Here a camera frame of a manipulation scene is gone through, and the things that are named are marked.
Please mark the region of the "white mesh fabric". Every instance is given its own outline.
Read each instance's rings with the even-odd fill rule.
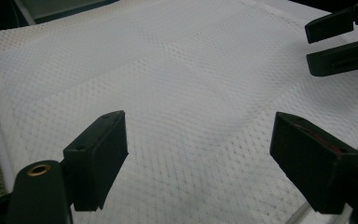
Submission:
[[[62,159],[124,110],[130,155],[78,223],[285,223],[305,202],[269,155],[276,111],[358,146],[358,71],[317,78],[305,23],[252,1],[122,0],[0,32],[0,128],[13,169]]]

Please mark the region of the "mesh laundry bag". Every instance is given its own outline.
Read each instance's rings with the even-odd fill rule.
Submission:
[[[286,223],[305,199],[269,155],[277,111],[358,147],[358,71],[312,77],[305,21],[253,1],[123,0],[0,32],[0,129],[14,173],[127,113],[130,155],[78,223]],[[329,217],[313,217],[326,222]]]

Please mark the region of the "white cloth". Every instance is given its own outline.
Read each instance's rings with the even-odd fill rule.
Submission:
[[[78,223],[285,223],[305,202],[269,155],[274,115],[358,147],[358,71],[312,77],[303,21],[251,0],[123,0],[0,32],[0,130],[13,173],[62,159],[124,110],[130,155]]]

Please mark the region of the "brass ring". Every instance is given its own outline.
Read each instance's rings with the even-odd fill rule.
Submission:
[[[39,176],[39,175],[43,175],[45,174],[47,171],[49,171],[51,169],[51,166],[48,164],[40,164],[37,166],[34,166],[33,168],[31,168],[28,172],[27,175],[29,176]]]

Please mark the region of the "screw hole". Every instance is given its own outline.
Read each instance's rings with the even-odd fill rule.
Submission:
[[[34,166],[28,171],[29,176],[39,176],[45,174],[47,171],[51,169],[51,166],[48,164],[41,164]]]
[[[85,149],[86,148],[86,146],[77,146],[77,147],[75,147],[77,150],[83,150],[83,149]]]

